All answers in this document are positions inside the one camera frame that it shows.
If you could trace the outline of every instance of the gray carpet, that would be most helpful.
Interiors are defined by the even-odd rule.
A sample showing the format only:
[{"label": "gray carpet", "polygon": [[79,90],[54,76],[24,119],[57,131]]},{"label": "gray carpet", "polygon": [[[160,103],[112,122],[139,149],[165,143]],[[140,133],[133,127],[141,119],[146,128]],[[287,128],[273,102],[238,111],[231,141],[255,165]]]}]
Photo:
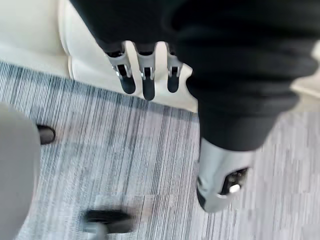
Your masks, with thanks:
[{"label": "gray carpet", "polygon": [[0,101],[58,136],[42,148],[36,207],[18,240],[84,240],[79,214],[102,207],[136,215],[136,231],[114,240],[320,239],[320,113],[282,117],[241,196],[206,214],[196,115],[3,63]]}]

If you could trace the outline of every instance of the chair leg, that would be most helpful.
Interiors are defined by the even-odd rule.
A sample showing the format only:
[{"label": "chair leg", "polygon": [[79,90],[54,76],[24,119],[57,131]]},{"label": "chair leg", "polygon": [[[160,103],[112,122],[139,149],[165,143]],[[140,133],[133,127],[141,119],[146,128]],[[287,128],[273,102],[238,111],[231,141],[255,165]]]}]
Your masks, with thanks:
[{"label": "chair leg", "polygon": [[55,141],[56,131],[52,127],[39,124],[36,126],[39,131],[41,145],[48,145]]}]

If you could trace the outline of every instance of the black fabric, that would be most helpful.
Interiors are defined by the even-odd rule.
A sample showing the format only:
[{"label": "black fabric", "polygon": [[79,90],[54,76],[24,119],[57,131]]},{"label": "black fabric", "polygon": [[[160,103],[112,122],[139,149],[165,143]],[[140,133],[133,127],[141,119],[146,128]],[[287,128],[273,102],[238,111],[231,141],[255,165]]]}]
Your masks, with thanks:
[{"label": "black fabric", "polygon": [[313,0],[71,0],[105,51],[114,42],[166,41],[193,68],[200,132],[234,151],[260,147],[298,97],[293,80],[312,75],[320,38]]}]

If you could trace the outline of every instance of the robotic finger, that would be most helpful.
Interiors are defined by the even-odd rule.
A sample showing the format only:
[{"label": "robotic finger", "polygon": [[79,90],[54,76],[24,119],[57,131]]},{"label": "robotic finger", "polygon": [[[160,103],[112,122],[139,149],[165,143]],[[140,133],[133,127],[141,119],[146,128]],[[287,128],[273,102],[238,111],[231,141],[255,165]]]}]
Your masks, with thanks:
[{"label": "robotic finger", "polygon": [[202,138],[197,197],[207,213],[226,208],[244,186],[253,163],[253,152],[230,151]]}]

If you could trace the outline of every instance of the couch cushion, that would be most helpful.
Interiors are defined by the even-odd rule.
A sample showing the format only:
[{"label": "couch cushion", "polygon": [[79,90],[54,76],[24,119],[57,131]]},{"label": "couch cushion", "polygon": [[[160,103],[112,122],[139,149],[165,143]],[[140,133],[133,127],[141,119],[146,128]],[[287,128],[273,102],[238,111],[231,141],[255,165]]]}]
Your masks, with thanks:
[{"label": "couch cushion", "polygon": [[0,43],[47,55],[65,55],[58,28],[59,0],[0,1]]}]

